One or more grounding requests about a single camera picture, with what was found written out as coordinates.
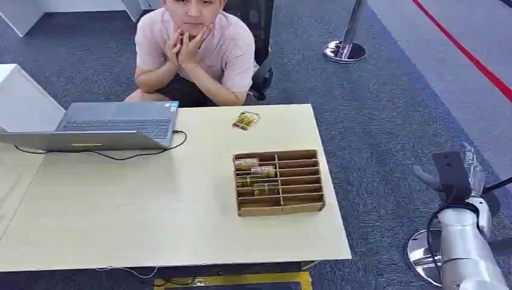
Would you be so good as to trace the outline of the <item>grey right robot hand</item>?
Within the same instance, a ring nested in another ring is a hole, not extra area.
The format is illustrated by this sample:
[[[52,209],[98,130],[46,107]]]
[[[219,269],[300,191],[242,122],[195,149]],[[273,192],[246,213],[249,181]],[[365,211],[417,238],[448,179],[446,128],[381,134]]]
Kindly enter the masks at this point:
[[[463,202],[480,198],[485,175],[474,148],[464,143],[463,151],[449,151],[432,155],[435,174],[430,175],[420,166],[412,166],[414,175],[430,189],[439,193],[443,203]]]

